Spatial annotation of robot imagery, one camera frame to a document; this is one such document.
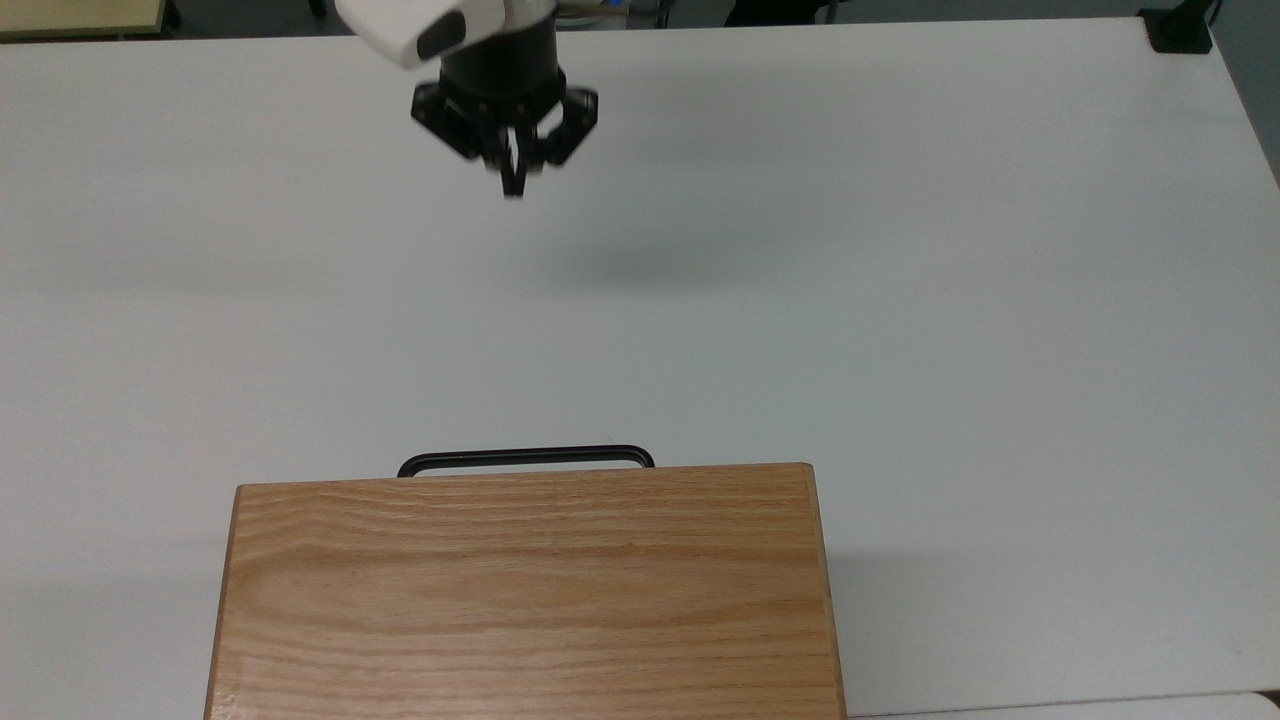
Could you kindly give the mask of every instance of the wooden box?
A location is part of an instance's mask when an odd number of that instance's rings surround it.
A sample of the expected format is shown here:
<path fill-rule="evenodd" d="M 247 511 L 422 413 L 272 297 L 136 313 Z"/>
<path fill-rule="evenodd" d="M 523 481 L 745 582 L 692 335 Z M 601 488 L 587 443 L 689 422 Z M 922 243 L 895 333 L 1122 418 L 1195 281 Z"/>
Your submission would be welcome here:
<path fill-rule="evenodd" d="M 809 465 L 243 486 L 210 720 L 840 720 Z"/>

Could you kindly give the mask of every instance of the floor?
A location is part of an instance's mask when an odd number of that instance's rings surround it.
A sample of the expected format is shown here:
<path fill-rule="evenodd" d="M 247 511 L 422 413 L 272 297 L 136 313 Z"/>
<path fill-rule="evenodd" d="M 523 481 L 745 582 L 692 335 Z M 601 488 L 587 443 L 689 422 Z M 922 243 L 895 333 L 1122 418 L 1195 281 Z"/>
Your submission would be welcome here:
<path fill-rule="evenodd" d="M 644 3 L 649 0 L 636 0 Z M 305 0 L 175 0 L 183 23 L 174 37 L 347 35 L 332 10 L 312 18 Z M 940 22 L 1002 18 L 1133 17 L 1174 0 L 849 0 L 842 23 Z M 671 27 L 719 27 L 733 0 L 678 0 Z M 632 22 L 632 26 L 644 24 Z M 1225 0 L 1213 28 L 1271 172 L 1280 178 L 1280 1 Z"/>

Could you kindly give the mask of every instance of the metal handle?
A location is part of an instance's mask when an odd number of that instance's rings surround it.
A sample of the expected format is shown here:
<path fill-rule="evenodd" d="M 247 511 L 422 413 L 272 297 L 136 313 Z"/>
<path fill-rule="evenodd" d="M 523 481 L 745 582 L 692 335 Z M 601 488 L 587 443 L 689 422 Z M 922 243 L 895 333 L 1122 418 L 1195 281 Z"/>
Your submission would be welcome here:
<path fill-rule="evenodd" d="M 626 460 L 653 468 L 653 455 L 635 445 L 584 445 L 577 447 L 526 447 L 521 450 L 465 450 L 428 452 L 410 457 L 397 478 L 412 478 L 438 468 L 479 468 L 484 465 L 532 465 L 544 462 L 607 462 Z"/>

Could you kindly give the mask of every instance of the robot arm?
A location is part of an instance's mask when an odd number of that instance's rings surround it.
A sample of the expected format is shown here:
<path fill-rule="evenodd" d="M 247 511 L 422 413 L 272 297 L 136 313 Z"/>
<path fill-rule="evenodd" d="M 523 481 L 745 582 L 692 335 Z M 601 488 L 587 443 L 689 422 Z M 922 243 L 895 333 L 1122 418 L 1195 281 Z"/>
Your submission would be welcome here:
<path fill-rule="evenodd" d="M 526 176 L 544 164 L 562 165 L 595 127 L 596 94 L 567 87 L 556 58 L 554 0 L 337 0 L 337 8 L 402 68 L 440 58 L 440 81 L 417 87 L 411 114 L 463 158 L 483 158 L 507 197 L 521 197 Z M 539 137 L 538 123 L 556 105 L 561 126 Z"/>

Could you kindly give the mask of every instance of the white tabletop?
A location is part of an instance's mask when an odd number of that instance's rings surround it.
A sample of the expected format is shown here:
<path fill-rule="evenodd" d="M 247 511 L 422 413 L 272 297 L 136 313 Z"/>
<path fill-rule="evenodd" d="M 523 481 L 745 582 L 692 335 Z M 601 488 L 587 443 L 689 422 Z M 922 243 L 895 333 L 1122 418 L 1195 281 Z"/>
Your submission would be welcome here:
<path fill-rule="evenodd" d="M 1258 694 L 1087 702 L 931 714 L 928 720 L 1280 720 Z"/>
<path fill-rule="evenodd" d="M 561 50 L 602 123 L 508 202 L 355 38 L 0 47 L 0 716 L 198 712 L 239 483 L 594 442 L 814 464 L 850 714 L 1280 685 L 1280 193 L 1216 53 Z"/>

